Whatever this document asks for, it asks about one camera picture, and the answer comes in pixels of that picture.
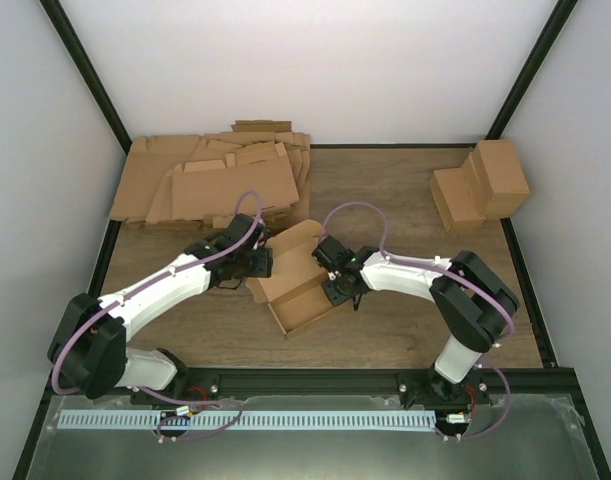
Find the brown cardboard box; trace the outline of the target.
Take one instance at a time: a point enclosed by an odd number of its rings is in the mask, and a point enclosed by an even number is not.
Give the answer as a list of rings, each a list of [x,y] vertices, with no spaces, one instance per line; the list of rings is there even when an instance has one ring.
[[[348,302],[334,307],[322,289],[327,271],[312,257],[320,233],[321,224],[307,219],[270,238],[271,276],[246,280],[254,301],[268,307],[286,339],[350,310]]]

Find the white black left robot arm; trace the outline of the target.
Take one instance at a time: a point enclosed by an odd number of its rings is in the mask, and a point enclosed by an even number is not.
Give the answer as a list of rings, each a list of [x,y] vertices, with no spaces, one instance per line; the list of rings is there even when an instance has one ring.
[[[170,264],[117,292],[72,298],[48,349],[50,383],[59,395],[97,399],[115,388],[143,391],[169,404],[189,392],[188,369],[171,352],[129,347],[146,325],[179,303],[231,280],[268,278],[272,251],[263,221],[244,214],[199,240]]]

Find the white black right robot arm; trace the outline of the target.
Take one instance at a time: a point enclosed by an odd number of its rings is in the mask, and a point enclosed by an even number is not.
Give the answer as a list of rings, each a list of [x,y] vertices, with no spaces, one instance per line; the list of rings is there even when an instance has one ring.
[[[358,309],[364,295],[391,291],[437,307],[450,336],[432,364],[426,389],[440,402],[456,400],[481,357],[513,331],[518,297],[471,251],[421,259],[376,247],[355,252],[328,236],[312,257],[328,274],[322,289],[333,306],[350,301]]]

